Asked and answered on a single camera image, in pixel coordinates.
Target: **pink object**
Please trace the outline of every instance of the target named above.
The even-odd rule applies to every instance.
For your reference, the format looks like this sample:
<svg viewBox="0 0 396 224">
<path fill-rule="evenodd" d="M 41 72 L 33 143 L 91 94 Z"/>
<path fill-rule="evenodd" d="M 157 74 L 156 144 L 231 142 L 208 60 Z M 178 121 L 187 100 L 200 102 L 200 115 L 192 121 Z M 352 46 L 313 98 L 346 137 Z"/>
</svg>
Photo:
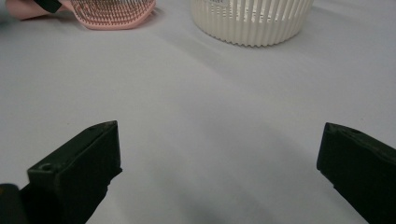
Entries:
<svg viewBox="0 0 396 224">
<path fill-rule="evenodd" d="M 61 0 L 58 11 L 72 11 L 78 21 L 93 30 L 135 28 L 151 13 L 156 0 Z M 34 0 L 6 0 L 11 16 L 26 20 L 50 14 Z"/>
</svg>

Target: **plastic basket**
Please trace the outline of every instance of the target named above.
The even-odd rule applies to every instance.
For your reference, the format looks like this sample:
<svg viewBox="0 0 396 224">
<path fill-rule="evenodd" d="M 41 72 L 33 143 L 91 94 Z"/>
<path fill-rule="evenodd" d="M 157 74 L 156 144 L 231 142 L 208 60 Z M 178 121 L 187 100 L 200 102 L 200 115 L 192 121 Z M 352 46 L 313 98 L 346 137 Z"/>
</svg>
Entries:
<svg viewBox="0 0 396 224">
<path fill-rule="evenodd" d="M 191 0 L 194 22 L 220 40 L 268 46 L 296 35 L 313 0 Z"/>
</svg>

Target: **white table surface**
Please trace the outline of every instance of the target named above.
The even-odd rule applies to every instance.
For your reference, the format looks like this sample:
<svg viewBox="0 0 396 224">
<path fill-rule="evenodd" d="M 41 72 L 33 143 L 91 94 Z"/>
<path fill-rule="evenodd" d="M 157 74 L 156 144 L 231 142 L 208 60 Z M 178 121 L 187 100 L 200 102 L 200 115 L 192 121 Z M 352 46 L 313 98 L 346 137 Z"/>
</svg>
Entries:
<svg viewBox="0 0 396 224">
<path fill-rule="evenodd" d="M 123 173 L 90 224 L 366 223 L 316 160 L 325 122 L 396 147 L 394 0 L 315 0 L 270 48 L 204 34 L 188 0 L 117 32 L 0 5 L 0 183 L 116 119 Z"/>
</svg>

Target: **mesh basket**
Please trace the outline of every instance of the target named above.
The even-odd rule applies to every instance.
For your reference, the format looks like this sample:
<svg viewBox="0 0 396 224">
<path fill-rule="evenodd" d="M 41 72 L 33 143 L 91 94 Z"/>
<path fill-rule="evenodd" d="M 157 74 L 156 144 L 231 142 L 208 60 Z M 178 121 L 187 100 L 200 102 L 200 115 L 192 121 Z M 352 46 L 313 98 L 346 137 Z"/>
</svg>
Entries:
<svg viewBox="0 0 396 224">
<path fill-rule="evenodd" d="M 268 46 L 296 35 L 313 0 L 191 0 L 204 32 L 245 46 Z"/>
</svg>

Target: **black plastic part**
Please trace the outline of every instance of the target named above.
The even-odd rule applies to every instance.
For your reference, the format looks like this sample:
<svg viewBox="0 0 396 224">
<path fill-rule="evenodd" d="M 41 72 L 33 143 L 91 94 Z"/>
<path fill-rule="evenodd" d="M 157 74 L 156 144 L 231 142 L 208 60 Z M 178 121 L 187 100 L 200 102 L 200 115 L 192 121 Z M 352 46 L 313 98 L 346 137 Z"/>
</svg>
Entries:
<svg viewBox="0 0 396 224">
<path fill-rule="evenodd" d="M 62 4 L 56 0 L 34 0 L 44 10 L 55 13 L 62 6 Z"/>
<path fill-rule="evenodd" d="M 394 148 L 360 131 L 327 123 L 317 167 L 369 223 L 396 223 Z"/>
<path fill-rule="evenodd" d="M 28 170 L 21 191 L 31 224 L 82 224 L 121 172 L 116 121 L 92 126 Z"/>
<path fill-rule="evenodd" d="M 13 184 L 0 185 L 0 223 L 28 224 L 20 190 Z"/>
</svg>

